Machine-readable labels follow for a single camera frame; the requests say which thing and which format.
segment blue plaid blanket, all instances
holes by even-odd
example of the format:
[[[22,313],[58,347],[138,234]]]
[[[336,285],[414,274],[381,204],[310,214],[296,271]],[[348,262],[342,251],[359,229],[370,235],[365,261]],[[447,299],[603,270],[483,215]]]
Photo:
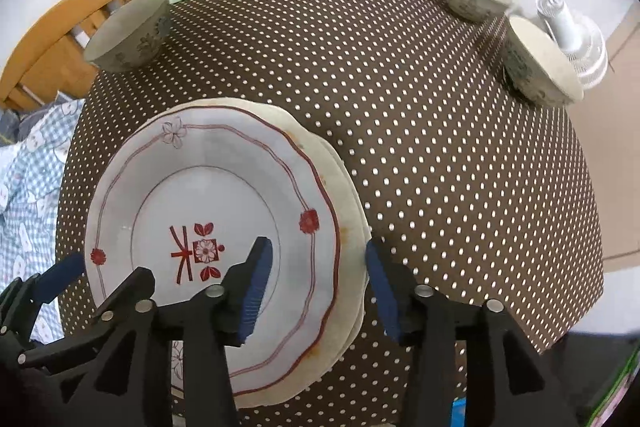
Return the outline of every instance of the blue plaid blanket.
[[[0,166],[0,291],[13,279],[43,273],[56,258],[58,198],[66,155],[84,100],[57,105]],[[57,301],[44,305],[32,337],[62,338]]]

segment metal bolt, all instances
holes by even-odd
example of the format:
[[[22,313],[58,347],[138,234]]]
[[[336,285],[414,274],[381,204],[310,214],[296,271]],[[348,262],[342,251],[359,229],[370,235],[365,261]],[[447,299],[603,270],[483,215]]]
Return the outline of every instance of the metal bolt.
[[[504,304],[502,304],[500,301],[497,301],[496,299],[489,299],[486,302],[486,307],[494,313],[500,313],[504,309]]]
[[[414,291],[418,297],[433,297],[434,294],[433,288],[428,284],[418,284]]]
[[[204,293],[207,297],[222,297],[225,294],[225,289],[220,284],[212,284]]]
[[[142,301],[136,302],[136,311],[138,313],[146,313],[153,309],[154,304],[149,299],[143,299]]]

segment table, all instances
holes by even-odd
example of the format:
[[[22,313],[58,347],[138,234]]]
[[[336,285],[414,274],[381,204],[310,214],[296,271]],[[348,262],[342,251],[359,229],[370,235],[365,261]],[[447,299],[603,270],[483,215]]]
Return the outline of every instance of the table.
[[[161,57],[100,73],[71,144],[57,257],[82,250],[100,174],[138,126],[177,103],[240,96],[287,109],[344,160],[374,233],[452,299],[506,302],[539,350],[602,293],[602,247],[580,144],[561,108],[510,92],[505,20],[459,20],[443,0],[187,0]],[[393,422],[410,354],[366,295],[360,336],[287,403],[242,424]],[[94,310],[86,279],[60,299],[66,333]],[[464,346],[459,346],[459,392]]]

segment tiled floor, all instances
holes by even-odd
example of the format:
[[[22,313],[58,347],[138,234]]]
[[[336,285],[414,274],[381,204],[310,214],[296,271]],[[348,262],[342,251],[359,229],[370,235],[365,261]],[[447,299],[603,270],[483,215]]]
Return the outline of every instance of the tiled floor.
[[[640,265],[640,5],[609,39],[602,83],[568,108],[591,173],[605,270]]]

